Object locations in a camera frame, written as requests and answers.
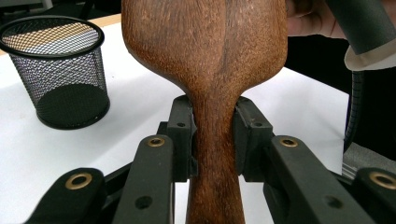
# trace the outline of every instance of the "person's hand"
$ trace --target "person's hand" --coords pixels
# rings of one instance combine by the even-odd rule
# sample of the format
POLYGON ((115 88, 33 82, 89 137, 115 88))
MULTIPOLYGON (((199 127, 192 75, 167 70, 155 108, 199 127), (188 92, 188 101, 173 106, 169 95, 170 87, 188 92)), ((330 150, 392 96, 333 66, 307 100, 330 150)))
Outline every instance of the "person's hand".
MULTIPOLYGON (((396 23, 396 1, 382 0, 393 24, 396 23)), ((341 27, 325 0, 286 0, 288 7, 288 33, 296 35, 324 35, 345 38, 341 27)))

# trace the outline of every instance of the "black mesh pencil cup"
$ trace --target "black mesh pencil cup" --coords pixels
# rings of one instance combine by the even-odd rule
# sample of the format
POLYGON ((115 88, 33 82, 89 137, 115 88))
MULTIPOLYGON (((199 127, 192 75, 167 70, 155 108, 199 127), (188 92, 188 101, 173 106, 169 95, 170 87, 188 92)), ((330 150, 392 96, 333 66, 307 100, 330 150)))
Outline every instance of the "black mesh pencil cup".
POLYGON ((39 119, 57 129, 77 129, 101 119, 109 108, 96 25, 74 18, 39 16, 0 28, 7 52, 39 119))

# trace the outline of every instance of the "black clamp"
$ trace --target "black clamp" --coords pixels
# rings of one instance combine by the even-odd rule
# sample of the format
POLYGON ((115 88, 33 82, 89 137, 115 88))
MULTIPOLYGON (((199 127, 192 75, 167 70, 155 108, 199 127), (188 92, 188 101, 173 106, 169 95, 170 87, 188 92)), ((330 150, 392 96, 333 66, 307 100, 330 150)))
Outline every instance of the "black clamp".
MULTIPOLYGON (((233 128, 238 174, 264 182, 275 223, 396 220, 395 174, 367 168, 353 181, 332 174, 300 139, 274 136, 244 97, 235 107, 233 128)), ((132 163, 106 177, 88 168, 61 176, 27 223, 173 223, 175 182, 198 175, 194 132, 191 104, 177 97, 169 121, 140 142, 132 163)))

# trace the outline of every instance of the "wooden object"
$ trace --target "wooden object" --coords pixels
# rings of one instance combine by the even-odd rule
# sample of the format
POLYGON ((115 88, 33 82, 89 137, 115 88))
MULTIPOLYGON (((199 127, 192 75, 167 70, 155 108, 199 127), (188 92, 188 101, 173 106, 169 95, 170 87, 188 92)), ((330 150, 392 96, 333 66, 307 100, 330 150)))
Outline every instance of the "wooden object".
POLYGON ((123 0, 129 52, 189 96, 197 126, 187 223, 244 223, 232 119, 287 54, 284 0, 123 0))

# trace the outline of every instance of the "screw hole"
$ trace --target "screw hole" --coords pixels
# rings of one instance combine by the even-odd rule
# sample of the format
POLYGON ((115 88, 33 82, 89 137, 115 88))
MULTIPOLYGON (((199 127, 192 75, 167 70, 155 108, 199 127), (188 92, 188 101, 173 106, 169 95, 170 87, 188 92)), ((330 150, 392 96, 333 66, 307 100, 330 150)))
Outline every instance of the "screw hole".
POLYGON ((333 196, 325 196, 324 202, 332 208, 340 209, 343 206, 343 203, 333 196))
POLYGON ((298 143, 289 138, 283 138, 280 140, 280 143, 285 147, 297 147, 298 143))
POLYGON ((151 138, 151 139, 148 140, 148 145, 150 147, 160 147, 164 143, 165 143, 165 140, 163 138, 158 138, 158 137, 151 138))
POLYGON ((87 181, 87 177, 86 176, 78 176, 74 180, 72 180, 72 184, 73 185, 79 185, 79 184, 84 183, 85 181, 87 181))
POLYGON ((379 172, 371 172, 370 179, 383 188, 396 189, 396 179, 390 175, 379 172))
POLYGON ((75 174, 70 176, 66 181, 67 189, 82 189, 88 186, 92 181, 92 175, 88 173, 75 174))
POLYGON ((134 206, 136 206, 137 209, 143 210, 146 208, 149 208, 152 204, 152 199, 149 196, 143 196, 134 202, 134 206))

